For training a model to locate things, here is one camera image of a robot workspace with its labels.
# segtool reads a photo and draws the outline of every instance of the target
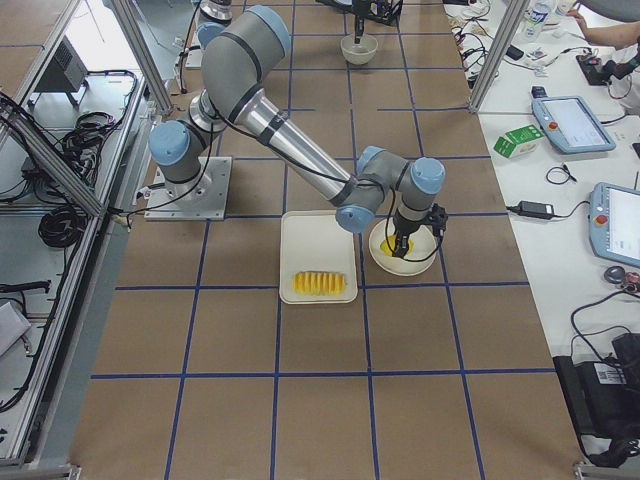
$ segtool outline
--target white and green box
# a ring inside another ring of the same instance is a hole
[[[543,137],[535,125],[527,125],[500,136],[493,149],[503,157],[513,158],[535,150]]]

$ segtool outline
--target blue and white tablet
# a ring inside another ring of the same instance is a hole
[[[549,141],[562,153],[604,152],[613,139],[582,97],[542,97],[531,103]]]
[[[591,193],[589,238],[599,257],[640,267],[640,191],[598,183]]]

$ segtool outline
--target water bottle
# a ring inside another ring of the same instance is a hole
[[[524,17],[524,28],[520,34],[523,43],[536,41],[555,6],[553,0],[535,0]]]

